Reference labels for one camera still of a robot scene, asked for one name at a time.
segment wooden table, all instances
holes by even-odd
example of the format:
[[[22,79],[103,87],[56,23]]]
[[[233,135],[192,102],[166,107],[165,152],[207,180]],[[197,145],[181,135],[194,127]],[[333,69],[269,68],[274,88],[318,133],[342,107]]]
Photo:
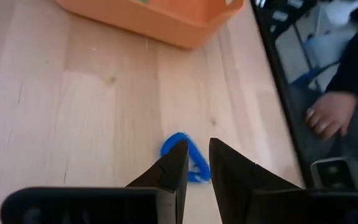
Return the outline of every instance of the wooden table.
[[[0,0],[0,204],[27,186],[124,186],[177,131],[301,185],[250,6],[186,51],[52,0]],[[220,222],[212,185],[189,185],[184,223]]]

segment orange plastic container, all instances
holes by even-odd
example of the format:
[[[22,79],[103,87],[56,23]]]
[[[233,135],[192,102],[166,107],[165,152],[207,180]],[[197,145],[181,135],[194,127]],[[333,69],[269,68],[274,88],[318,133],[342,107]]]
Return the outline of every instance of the orange plastic container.
[[[56,0],[61,7],[97,21],[180,47],[204,43],[244,0]]]

